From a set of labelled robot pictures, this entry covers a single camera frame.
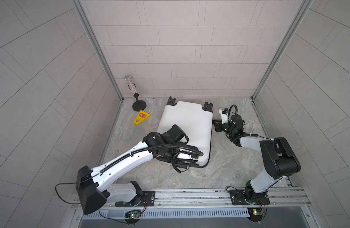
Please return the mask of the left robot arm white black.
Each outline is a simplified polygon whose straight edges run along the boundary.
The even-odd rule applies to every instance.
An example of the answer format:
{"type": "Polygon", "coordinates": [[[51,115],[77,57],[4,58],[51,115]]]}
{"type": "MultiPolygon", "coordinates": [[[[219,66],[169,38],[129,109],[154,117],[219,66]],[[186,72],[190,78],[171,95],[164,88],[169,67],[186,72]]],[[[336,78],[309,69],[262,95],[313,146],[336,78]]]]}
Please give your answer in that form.
{"type": "Polygon", "coordinates": [[[99,212],[108,202],[124,202],[130,206],[143,203],[143,191],[136,181],[127,184],[116,184],[115,181],[137,166],[157,158],[169,162],[180,173],[180,168],[196,166],[201,156],[208,156],[211,145],[211,134],[195,133],[195,140],[176,124],[160,134],[149,133],[132,149],[103,165],[90,168],[82,167],[74,182],[79,205],[85,215],[99,212]]]}

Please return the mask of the white hard-shell suitcase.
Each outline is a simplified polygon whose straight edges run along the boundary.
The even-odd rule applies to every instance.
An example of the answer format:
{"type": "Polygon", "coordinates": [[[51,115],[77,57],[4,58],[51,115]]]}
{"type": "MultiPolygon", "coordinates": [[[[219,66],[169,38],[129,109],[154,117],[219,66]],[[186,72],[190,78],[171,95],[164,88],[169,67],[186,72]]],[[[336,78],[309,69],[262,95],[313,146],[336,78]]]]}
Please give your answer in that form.
{"type": "Polygon", "coordinates": [[[193,167],[204,168],[208,165],[211,151],[213,104],[204,105],[176,101],[170,97],[162,114],[157,132],[167,132],[174,124],[188,136],[188,144],[197,147],[203,156],[194,160],[193,167]]]}

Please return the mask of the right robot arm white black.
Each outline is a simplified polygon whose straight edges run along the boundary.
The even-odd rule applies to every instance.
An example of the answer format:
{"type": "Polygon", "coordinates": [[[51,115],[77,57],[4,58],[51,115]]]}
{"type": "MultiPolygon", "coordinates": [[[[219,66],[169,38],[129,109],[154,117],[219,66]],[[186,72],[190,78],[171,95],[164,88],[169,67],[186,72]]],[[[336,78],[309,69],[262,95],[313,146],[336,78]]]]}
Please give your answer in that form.
{"type": "Polygon", "coordinates": [[[238,107],[220,109],[220,120],[213,120],[216,132],[238,147],[250,148],[261,153],[264,168],[257,177],[245,185],[242,198],[250,205],[266,205],[267,191],[284,177],[300,172],[301,165],[288,141],[284,137],[267,138],[244,132],[244,120],[238,114],[238,107]]]}

